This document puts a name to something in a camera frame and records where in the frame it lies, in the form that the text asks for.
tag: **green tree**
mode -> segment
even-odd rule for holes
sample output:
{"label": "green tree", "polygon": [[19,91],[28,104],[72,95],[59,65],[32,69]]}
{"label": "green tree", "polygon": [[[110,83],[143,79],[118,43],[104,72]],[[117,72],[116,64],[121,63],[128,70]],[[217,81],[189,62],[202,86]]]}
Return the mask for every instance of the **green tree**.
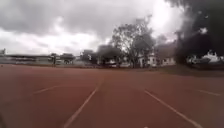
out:
{"label": "green tree", "polygon": [[122,50],[133,67],[137,66],[139,56],[146,54],[152,47],[152,30],[148,29],[150,17],[137,19],[133,24],[121,25],[113,31],[110,43]]}
{"label": "green tree", "polygon": [[74,57],[71,53],[63,53],[63,54],[60,56],[60,58],[61,58],[62,60],[64,60],[64,62],[65,62],[66,64],[71,63],[71,62],[75,59],[75,57]]}
{"label": "green tree", "polygon": [[100,45],[97,55],[101,61],[102,66],[106,66],[108,62],[113,60],[115,61],[117,67],[119,67],[121,58],[123,57],[121,50],[111,45]]}
{"label": "green tree", "polygon": [[169,0],[184,8],[185,20],[178,33],[178,58],[202,56],[210,50],[218,56],[224,55],[224,1],[223,0]]}

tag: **lane line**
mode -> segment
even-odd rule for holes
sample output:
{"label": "lane line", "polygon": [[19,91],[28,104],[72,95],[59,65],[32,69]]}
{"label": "lane line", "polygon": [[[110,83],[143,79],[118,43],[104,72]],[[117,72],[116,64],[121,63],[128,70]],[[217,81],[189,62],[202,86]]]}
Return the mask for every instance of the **lane line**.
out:
{"label": "lane line", "polygon": [[40,94],[40,93],[43,93],[43,92],[46,92],[46,91],[49,91],[49,90],[52,90],[52,89],[55,89],[55,88],[59,88],[59,87],[61,87],[61,86],[53,86],[53,87],[49,87],[49,88],[44,88],[44,89],[41,89],[39,91],[31,93],[31,96],[36,95],[36,94]]}
{"label": "lane line", "polygon": [[178,110],[176,110],[175,108],[171,107],[170,105],[168,105],[166,102],[162,101],[161,99],[159,99],[158,97],[154,96],[153,94],[151,94],[150,92],[148,92],[147,90],[145,90],[145,93],[149,96],[151,96],[152,98],[154,98],[155,100],[157,100],[159,103],[161,103],[163,106],[167,107],[168,109],[170,109],[171,111],[173,111],[174,113],[176,113],[178,116],[182,117],[185,121],[189,122],[190,124],[192,124],[195,128],[203,128],[199,123],[197,123],[196,121],[188,118],[186,115],[182,114],[181,112],[179,112]]}
{"label": "lane line", "polygon": [[99,90],[99,88],[102,86],[101,83],[95,88],[95,90],[88,96],[88,98],[84,101],[84,103],[79,107],[79,109],[66,121],[64,126],[62,128],[68,128],[72,122],[76,120],[76,118],[79,116],[79,114],[82,112],[83,108],[89,103],[89,101],[92,99],[94,94]]}
{"label": "lane line", "polygon": [[14,98],[14,99],[12,99],[12,100],[9,100],[9,101],[6,101],[6,102],[0,104],[0,108],[3,107],[3,106],[6,106],[6,105],[10,105],[10,104],[12,104],[12,103],[14,103],[14,102],[21,101],[21,100],[24,100],[24,99],[26,99],[26,98],[33,97],[34,95],[38,95],[38,94],[41,94],[41,93],[43,93],[43,92],[46,92],[46,91],[49,91],[49,90],[53,90],[53,89],[55,89],[55,88],[59,88],[59,87],[61,87],[61,86],[53,86],[53,87],[49,87],[49,88],[44,88],[44,89],[41,89],[41,90],[32,92],[32,93],[30,93],[30,94],[28,94],[28,95],[26,95],[26,96],[22,96],[22,97]]}
{"label": "lane line", "polygon": [[197,91],[201,92],[201,93],[206,93],[206,94],[209,94],[209,95],[213,95],[213,96],[221,96],[221,94],[214,93],[214,92],[209,92],[209,91],[205,91],[205,90],[197,90]]}

